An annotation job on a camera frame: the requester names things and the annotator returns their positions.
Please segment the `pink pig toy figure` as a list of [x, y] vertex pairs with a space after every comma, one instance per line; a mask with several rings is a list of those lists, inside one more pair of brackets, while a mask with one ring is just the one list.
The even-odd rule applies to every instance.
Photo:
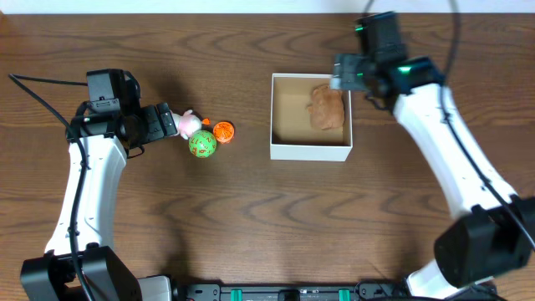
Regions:
[[183, 115], [176, 113], [171, 114], [177, 133], [184, 140], [188, 140], [198, 130], [201, 130], [203, 125], [209, 125], [209, 119], [200, 119], [194, 114], [193, 110], [187, 110]]

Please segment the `green ball with red numbers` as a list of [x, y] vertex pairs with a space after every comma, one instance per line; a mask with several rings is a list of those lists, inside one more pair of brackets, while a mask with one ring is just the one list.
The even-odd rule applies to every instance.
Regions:
[[190, 152], [198, 158], [207, 158], [217, 150], [216, 137], [207, 130], [198, 130], [188, 140]]

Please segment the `brown plush toy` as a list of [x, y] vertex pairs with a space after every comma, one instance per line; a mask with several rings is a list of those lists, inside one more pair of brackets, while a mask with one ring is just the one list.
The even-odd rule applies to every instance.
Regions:
[[316, 87], [307, 107], [310, 125], [315, 130], [333, 130], [344, 125], [344, 103], [341, 90], [331, 89], [328, 84]]

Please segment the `orange ribbed round toy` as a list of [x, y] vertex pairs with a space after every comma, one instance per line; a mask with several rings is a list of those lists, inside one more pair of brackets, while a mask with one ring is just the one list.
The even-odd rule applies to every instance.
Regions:
[[220, 121], [213, 126], [212, 133], [219, 143], [228, 144], [234, 138], [235, 128], [228, 121]]

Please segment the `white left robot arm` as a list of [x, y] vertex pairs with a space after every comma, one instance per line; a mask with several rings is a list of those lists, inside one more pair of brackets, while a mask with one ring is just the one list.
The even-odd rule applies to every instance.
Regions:
[[172, 300], [166, 275], [136, 278], [113, 249], [117, 189], [127, 162], [123, 139], [135, 129], [143, 146], [176, 134], [165, 103], [132, 115], [81, 105], [70, 124], [70, 170], [62, 211], [43, 256], [23, 262], [20, 280], [31, 300]]

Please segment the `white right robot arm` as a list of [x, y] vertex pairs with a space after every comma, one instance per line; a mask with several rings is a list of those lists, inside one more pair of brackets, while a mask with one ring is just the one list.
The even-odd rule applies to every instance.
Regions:
[[405, 279], [409, 296], [450, 299], [524, 268], [534, 252], [534, 200], [522, 199], [492, 166], [427, 57], [378, 63], [338, 54], [332, 88], [365, 91], [420, 148], [444, 193], [452, 225], [434, 242], [434, 257]]

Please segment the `white cardboard box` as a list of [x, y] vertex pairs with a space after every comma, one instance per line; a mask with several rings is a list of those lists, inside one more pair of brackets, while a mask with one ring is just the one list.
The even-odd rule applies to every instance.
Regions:
[[329, 74], [272, 76], [270, 158], [287, 161], [346, 161], [353, 148], [351, 94], [341, 95], [344, 123], [331, 130], [310, 125], [313, 91], [329, 84]]

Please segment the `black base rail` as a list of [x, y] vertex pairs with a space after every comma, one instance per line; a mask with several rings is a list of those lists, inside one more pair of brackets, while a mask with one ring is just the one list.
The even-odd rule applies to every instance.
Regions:
[[423, 300], [399, 283], [363, 281], [355, 285], [237, 286], [190, 284], [174, 292], [178, 301], [378, 301]]

